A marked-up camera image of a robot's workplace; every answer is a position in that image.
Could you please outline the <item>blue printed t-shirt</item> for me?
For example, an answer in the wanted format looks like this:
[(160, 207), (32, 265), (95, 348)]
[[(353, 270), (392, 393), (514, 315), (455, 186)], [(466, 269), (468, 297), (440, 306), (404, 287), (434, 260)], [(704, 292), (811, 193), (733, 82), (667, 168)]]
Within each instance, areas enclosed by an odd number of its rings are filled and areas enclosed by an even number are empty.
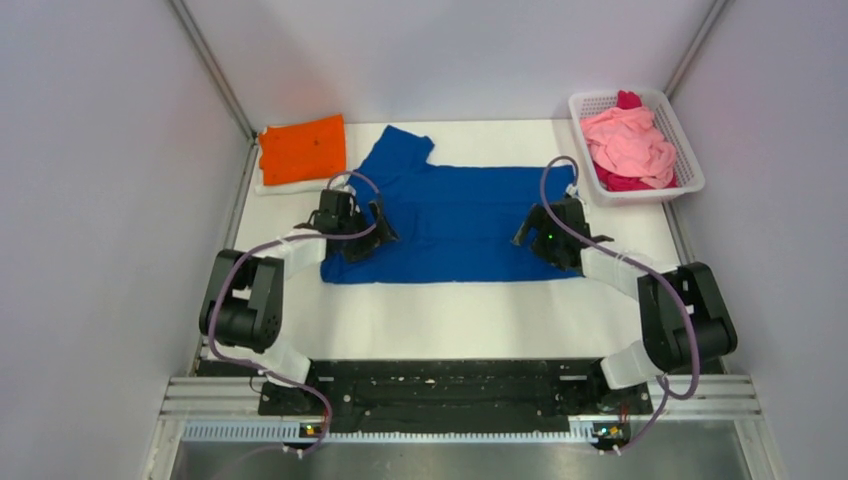
[(350, 185), (361, 208), (382, 194), (399, 239), (360, 262), (328, 257), (320, 267), (324, 282), (525, 282), (572, 275), (512, 242), (534, 204), (563, 196), (572, 168), (436, 166), (428, 161), (434, 148), (428, 137), (394, 126), (383, 130)]

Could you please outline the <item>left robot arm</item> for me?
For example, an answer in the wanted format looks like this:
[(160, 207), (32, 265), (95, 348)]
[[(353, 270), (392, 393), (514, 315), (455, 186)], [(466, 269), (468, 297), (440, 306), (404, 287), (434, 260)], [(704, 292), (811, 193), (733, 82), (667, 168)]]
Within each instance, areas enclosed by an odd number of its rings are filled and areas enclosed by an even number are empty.
[(246, 251), (220, 251), (199, 314), (213, 357), (284, 386), (283, 401), (295, 412), (314, 410), (321, 388), (308, 378), (312, 362), (282, 334), (285, 283), (326, 259), (361, 262), (398, 239), (381, 193), (361, 204), (349, 189), (325, 189), (288, 233)]

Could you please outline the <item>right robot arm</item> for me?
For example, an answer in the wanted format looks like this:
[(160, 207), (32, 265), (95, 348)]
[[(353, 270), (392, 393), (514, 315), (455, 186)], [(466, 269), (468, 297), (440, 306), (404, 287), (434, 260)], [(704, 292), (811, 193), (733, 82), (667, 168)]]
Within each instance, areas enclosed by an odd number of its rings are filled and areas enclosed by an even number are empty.
[(551, 266), (603, 283), (638, 305), (641, 334), (591, 367), (589, 404), (612, 412), (627, 388), (657, 378), (676, 399), (692, 397), (705, 362), (733, 352), (738, 337), (710, 267), (672, 264), (593, 235), (581, 200), (535, 204), (513, 237)]

